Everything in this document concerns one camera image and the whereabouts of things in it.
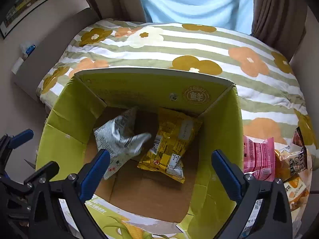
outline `brown cardboard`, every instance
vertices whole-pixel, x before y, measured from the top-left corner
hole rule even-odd
[[[107,107],[95,127],[121,114],[124,109]],[[157,114],[138,111],[135,121],[135,134],[150,132],[152,138],[145,144],[140,156],[129,160],[108,180],[102,179],[95,194],[109,203],[134,214],[168,222],[181,222],[185,217],[192,195],[198,164],[198,140],[189,146],[182,161],[185,176],[184,184],[160,172],[137,168],[138,160],[153,145],[157,133]],[[87,144],[84,163],[93,159],[97,147],[93,133]]]

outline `window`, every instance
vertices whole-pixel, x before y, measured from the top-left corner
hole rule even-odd
[[[148,22],[192,23],[251,34],[253,0],[142,0]]]

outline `picture frame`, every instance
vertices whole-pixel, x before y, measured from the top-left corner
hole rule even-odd
[[[5,39],[19,22],[46,1],[47,0],[16,0],[0,24],[2,37]]]

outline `bed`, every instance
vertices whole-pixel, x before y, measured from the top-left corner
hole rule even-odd
[[[47,109],[74,73],[83,69],[156,67],[227,78],[237,86],[244,135],[256,142],[274,137],[275,148],[282,149],[300,127],[308,154],[308,170],[300,176],[310,190],[311,156],[317,154],[318,145],[298,81],[275,49],[252,36],[212,26],[99,21],[89,8],[50,35],[14,77]],[[295,232],[306,202],[307,197],[292,213]]]

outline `floral bedding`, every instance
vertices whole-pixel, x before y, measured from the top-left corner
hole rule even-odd
[[[318,144],[298,81],[278,51],[254,37],[223,28],[101,20],[73,38],[44,76],[37,94],[51,108],[74,73],[124,66],[178,69],[232,80],[239,95],[244,135],[274,137],[280,149],[291,143],[300,126],[309,155],[308,170],[301,177],[310,189],[312,164],[319,166]]]

